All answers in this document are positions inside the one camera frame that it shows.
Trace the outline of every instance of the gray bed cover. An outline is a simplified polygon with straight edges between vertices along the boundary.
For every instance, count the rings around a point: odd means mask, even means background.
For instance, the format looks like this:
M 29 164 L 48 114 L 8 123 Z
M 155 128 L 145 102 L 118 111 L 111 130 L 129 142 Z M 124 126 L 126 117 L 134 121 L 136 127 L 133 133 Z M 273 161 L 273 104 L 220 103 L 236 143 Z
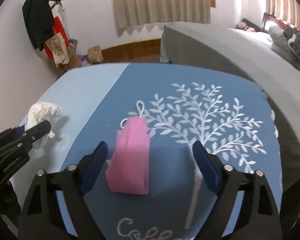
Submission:
M 258 83 L 276 113 L 283 190 L 300 178 L 300 72 L 259 42 L 210 24 L 164 27 L 161 62 L 205 67 Z

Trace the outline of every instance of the silver screw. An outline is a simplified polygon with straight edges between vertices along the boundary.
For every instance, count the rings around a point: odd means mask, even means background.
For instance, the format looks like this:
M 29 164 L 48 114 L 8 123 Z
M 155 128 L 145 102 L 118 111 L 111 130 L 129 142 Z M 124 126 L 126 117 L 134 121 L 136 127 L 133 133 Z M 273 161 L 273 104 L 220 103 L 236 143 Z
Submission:
M 226 171 L 233 171 L 233 166 L 230 165 L 230 164 L 224 165 L 223 168 L 224 168 Z
M 37 175 L 42 176 L 43 174 L 45 174 L 45 172 L 46 172 L 45 170 L 38 170 Z
M 256 170 L 256 174 L 259 176 L 259 177 L 262 177 L 264 175 L 263 171 L 261 170 Z
M 67 170 L 68 170 L 68 171 L 74 171 L 76 168 L 77 168 L 77 165 L 75 165 L 75 164 L 70 164 L 70 165 L 67 167 Z

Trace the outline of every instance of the black jacket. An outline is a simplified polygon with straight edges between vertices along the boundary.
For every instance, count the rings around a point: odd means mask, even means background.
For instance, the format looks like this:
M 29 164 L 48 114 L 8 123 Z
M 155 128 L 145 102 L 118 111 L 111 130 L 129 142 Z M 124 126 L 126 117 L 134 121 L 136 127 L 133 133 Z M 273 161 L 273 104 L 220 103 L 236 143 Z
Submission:
M 43 50 L 43 43 L 53 37 L 55 25 L 48 0 L 26 0 L 22 6 L 23 18 L 34 49 Z

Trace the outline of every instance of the wooden headboard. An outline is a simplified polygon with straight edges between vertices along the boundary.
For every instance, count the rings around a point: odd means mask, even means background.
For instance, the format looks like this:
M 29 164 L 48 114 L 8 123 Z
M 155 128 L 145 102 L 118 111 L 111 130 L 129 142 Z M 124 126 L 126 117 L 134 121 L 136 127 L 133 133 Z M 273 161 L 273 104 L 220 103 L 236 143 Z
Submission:
M 276 16 L 265 13 L 263 15 L 261 31 L 264 33 L 269 33 L 269 28 L 271 26 L 277 26 L 281 29 L 285 29 L 286 27 L 291 27 L 291 28 L 295 29 L 297 32 L 300 32 L 300 30 L 297 27 L 293 26 L 292 24 L 287 23 L 286 21 L 279 19 Z

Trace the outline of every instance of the white crumpled tissue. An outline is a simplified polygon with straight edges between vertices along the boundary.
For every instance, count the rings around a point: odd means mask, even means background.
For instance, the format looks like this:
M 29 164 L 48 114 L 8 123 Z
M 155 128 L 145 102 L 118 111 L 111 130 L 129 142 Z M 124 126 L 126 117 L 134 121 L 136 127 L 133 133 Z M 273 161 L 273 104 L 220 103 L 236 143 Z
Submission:
M 33 143 L 34 149 L 39 149 L 47 144 L 48 138 L 54 138 L 55 134 L 52 132 L 52 127 L 62 116 L 62 109 L 48 102 L 38 102 L 30 107 L 28 113 L 28 122 L 25 124 L 25 131 L 36 126 L 38 123 L 47 120 L 51 123 L 51 131 L 39 140 Z

